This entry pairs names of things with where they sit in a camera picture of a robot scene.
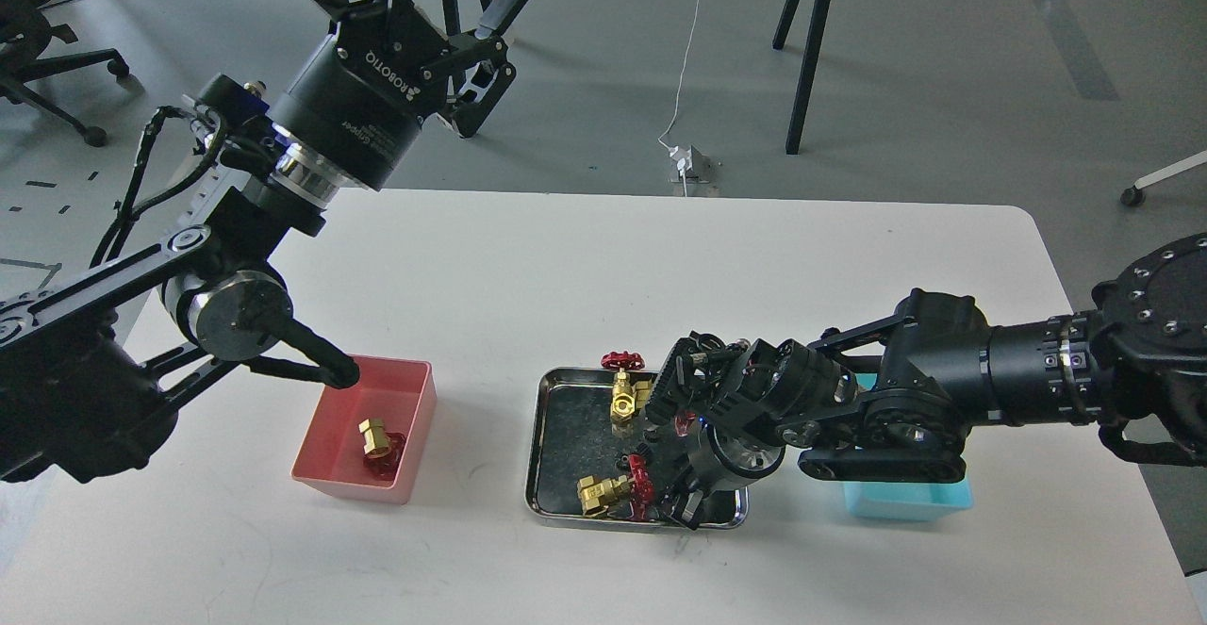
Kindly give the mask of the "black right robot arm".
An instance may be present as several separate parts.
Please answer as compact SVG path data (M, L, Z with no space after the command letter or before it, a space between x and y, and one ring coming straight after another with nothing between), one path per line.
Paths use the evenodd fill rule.
M1027 325L915 288L806 345L682 337L645 405L655 426L695 415L659 512L696 528L702 501L771 475L787 446L824 481L961 481L976 426L1097 424L1126 462L1201 467L1205 243L1168 243L1095 286L1092 310Z

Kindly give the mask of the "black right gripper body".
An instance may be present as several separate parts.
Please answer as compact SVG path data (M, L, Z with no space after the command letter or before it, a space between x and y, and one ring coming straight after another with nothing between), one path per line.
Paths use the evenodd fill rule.
M782 462L785 446L758 446L696 417L686 433L686 463L677 471L675 492L737 490L771 475Z

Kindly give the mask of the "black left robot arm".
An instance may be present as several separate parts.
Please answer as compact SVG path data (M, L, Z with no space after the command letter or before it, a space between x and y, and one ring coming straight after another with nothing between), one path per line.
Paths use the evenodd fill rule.
M145 468L177 415L237 368L348 389L358 364L296 315L272 265L337 191L381 189L427 119L477 134L517 78L530 0L457 27L414 0L310 0L328 31L274 101L218 74L142 128L115 221L74 278L2 299L2 480Z

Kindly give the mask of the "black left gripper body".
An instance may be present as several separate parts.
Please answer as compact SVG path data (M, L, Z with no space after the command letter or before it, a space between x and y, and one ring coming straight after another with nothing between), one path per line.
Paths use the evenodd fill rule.
M420 70L441 58L443 33L422 18L408 27L393 40L385 18L339 21L269 109L276 130L383 189L438 105Z

